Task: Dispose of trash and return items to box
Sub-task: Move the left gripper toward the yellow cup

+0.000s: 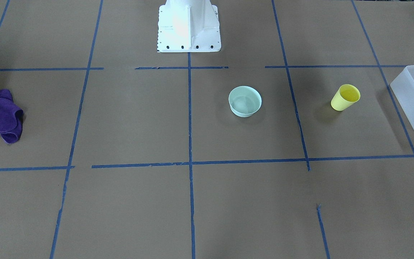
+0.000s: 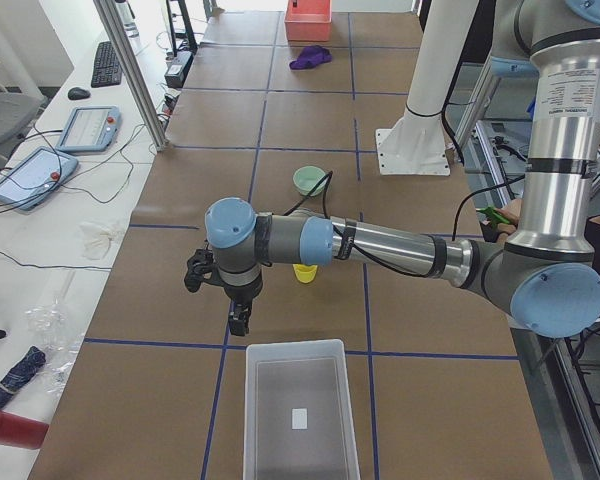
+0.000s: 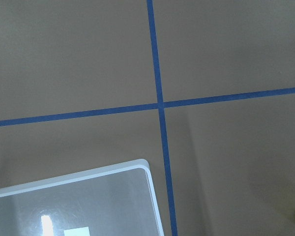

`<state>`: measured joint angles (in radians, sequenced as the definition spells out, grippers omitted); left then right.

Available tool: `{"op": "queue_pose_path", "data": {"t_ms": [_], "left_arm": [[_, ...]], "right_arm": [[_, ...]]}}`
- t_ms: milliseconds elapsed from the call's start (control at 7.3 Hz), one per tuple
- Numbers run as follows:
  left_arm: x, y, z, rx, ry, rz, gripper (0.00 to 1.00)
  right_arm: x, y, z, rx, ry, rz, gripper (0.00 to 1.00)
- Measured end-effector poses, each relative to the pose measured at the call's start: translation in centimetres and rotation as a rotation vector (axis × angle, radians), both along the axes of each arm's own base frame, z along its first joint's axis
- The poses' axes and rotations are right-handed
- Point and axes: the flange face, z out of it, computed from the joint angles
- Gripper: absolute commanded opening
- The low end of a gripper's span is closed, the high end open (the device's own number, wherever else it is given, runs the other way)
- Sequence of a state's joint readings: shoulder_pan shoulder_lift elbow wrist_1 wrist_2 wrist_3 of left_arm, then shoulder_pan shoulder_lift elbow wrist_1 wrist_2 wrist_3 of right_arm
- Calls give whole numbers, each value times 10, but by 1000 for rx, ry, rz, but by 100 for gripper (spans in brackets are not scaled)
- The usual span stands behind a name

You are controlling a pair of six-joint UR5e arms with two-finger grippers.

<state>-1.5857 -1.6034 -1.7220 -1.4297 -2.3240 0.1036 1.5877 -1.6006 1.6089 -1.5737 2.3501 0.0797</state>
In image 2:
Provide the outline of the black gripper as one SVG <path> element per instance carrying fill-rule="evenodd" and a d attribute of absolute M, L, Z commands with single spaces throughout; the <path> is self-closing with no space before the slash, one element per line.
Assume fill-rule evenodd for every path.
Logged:
<path fill-rule="evenodd" d="M 263 287 L 261 278 L 252 282 L 235 286 L 226 283 L 224 291 L 234 302 L 228 316 L 230 334 L 233 336 L 246 336 L 249 333 L 249 320 L 252 310 L 252 301 L 260 294 Z"/>

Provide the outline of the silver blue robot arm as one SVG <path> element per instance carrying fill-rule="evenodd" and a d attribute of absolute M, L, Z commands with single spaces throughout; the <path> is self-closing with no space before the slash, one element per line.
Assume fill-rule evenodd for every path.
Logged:
<path fill-rule="evenodd" d="M 354 259 L 444 279 L 545 337 L 593 325 L 600 276 L 584 230 L 600 139 L 600 1 L 499 1 L 490 54 L 539 75 L 521 221 L 509 240 L 443 239 L 298 208 L 258 213 L 230 197 L 206 212 L 208 245 L 188 261 L 188 290 L 223 288 L 229 330 L 243 336 L 263 267 Z"/>

